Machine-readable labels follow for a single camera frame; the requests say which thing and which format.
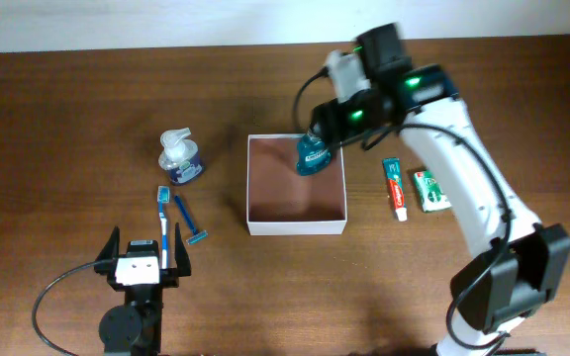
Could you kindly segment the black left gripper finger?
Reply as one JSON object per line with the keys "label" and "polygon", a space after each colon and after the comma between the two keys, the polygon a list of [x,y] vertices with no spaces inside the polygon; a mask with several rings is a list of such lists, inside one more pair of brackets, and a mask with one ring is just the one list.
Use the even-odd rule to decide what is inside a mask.
{"label": "black left gripper finger", "polygon": [[192,275],[190,257],[183,243],[178,222],[174,226],[174,259],[176,264],[176,275],[178,277],[189,277]]}
{"label": "black left gripper finger", "polygon": [[95,259],[95,273],[110,273],[113,271],[119,257],[119,246],[120,229],[115,226],[108,241],[105,243]]}

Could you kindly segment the blue razor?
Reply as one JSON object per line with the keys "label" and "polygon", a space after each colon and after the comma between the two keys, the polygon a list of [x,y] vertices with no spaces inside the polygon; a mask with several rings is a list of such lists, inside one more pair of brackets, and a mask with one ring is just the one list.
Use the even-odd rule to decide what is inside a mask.
{"label": "blue razor", "polygon": [[194,219],[190,215],[189,211],[185,207],[183,200],[179,195],[175,195],[173,198],[176,206],[178,207],[183,219],[185,220],[188,228],[190,229],[192,235],[187,239],[189,245],[194,245],[199,241],[205,239],[208,233],[205,230],[200,230],[194,223]]}

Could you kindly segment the teal mouthwash bottle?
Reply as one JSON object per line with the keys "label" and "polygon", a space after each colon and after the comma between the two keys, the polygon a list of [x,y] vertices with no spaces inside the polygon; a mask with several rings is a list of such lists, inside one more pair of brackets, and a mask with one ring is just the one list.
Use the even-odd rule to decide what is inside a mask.
{"label": "teal mouthwash bottle", "polygon": [[305,133],[296,144],[297,172],[301,176],[318,173],[329,165],[332,155],[322,139],[312,132]]}

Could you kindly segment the blue white toothbrush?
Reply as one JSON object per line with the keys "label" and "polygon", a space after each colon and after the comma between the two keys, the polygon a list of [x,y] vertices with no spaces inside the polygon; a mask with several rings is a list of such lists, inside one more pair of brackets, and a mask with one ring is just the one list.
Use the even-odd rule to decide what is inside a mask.
{"label": "blue white toothbrush", "polygon": [[167,228],[168,221],[164,211],[164,206],[170,201],[170,189],[167,186],[159,186],[157,189],[157,205],[158,214],[160,219],[160,230],[161,230],[161,260],[160,268],[168,268],[168,236]]}

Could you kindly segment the green white toothpaste tube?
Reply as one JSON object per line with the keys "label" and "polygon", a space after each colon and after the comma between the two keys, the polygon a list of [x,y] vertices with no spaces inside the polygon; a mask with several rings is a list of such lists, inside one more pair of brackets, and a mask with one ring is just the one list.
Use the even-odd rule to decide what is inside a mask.
{"label": "green white toothpaste tube", "polygon": [[396,157],[385,158],[383,160],[383,168],[396,217],[399,222],[406,222],[408,220],[408,212],[405,204],[400,160]]}

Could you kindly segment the white cardboard box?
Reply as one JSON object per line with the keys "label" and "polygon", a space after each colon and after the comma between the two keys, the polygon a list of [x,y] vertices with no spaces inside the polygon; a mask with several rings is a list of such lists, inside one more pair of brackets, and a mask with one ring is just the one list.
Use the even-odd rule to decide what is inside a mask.
{"label": "white cardboard box", "polygon": [[348,221],[343,154],[322,171],[296,170],[300,137],[292,133],[247,138],[245,221],[251,235],[341,234]]}

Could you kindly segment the purple hand soap pump bottle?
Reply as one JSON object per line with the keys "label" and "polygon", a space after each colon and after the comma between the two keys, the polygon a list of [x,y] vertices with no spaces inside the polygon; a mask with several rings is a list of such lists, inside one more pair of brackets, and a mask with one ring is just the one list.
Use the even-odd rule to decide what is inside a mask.
{"label": "purple hand soap pump bottle", "polygon": [[169,130],[160,136],[163,147],[158,164],[168,174],[174,185],[184,185],[196,180],[205,170],[199,148],[189,136],[189,128]]}

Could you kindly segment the green white soap box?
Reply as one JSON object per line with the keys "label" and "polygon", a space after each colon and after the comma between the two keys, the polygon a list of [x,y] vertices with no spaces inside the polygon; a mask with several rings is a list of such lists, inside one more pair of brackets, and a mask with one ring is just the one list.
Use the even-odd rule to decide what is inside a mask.
{"label": "green white soap box", "polygon": [[413,178],[425,213],[439,212],[451,207],[449,199],[442,192],[431,172],[418,171],[414,173]]}

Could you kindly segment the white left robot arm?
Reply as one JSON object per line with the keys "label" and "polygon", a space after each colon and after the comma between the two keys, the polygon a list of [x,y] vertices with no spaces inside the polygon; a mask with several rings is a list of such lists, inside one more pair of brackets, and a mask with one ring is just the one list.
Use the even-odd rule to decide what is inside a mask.
{"label": "white left robot arm", "polygon": [[163,291],[179,286],[192,268],[180,227],[174,228],[173,267],[160,266],[155,240],[134,240],[119,252],[120,229],[115,227],[96,257],[94,272],[124,294],[124,302],[101,318],[98,333],[105,355],[158,355],[161,350]]}

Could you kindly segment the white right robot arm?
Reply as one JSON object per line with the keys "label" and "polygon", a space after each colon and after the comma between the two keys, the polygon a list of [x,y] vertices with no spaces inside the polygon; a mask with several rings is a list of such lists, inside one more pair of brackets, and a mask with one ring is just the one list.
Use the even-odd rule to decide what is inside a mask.
{"label": "white right robot arm", "polygon": [[397,135],[448,198],[471,254],[450,282],[445,337],[433,355],[500,355],[512,331],[557,294],[570,256],[561,224],[546,225],[511,188],[482,143],[466,103],[437,64],[414,67],[395,24],[328,54],[319,76],[335,96],[314,108],[297,171],[326,168],[342,148]]}

